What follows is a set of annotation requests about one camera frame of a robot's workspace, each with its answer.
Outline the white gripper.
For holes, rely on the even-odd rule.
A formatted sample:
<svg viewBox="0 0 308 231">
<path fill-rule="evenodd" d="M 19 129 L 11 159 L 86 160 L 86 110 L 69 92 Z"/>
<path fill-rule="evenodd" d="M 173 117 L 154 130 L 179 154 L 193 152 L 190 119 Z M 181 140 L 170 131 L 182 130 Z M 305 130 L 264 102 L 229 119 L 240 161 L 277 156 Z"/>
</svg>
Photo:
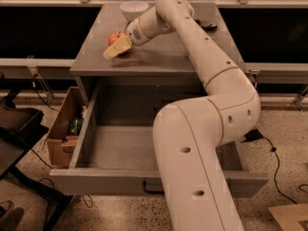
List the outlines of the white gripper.
<svg viewBox="0 0 308 231">
<path fill-rule="evenodd" d="M 148 35 L 149 23 L 142 17 L 134 19 L 126 28 L 126 35 L 118 40 L 117 43 L 108 46 L 103 56 L 109 60 L 121 55 L 132 47 L 132 42 L 136 46 L 141 46 L 150 41 Z"/>
</svg>

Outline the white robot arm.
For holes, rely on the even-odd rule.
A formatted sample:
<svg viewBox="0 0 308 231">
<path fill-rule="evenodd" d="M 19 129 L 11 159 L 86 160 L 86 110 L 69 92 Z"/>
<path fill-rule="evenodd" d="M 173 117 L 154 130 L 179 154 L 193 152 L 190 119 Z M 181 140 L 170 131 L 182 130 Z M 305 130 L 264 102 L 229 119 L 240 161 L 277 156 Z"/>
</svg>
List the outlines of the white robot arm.
<svg viewBox="0 0 308 231">
<path fill-rule="evenodd" d="M 193 19 L 187 0 L 155 0 L 109 46 L 107 59 L 173 31 L 183 43 L 202 97 L 170 103 L 153 123 L 153 143 L 174 231 L 244 231 L 217 147 L 258 121 L 260 98 L 244 72 Z"/>
</svg>

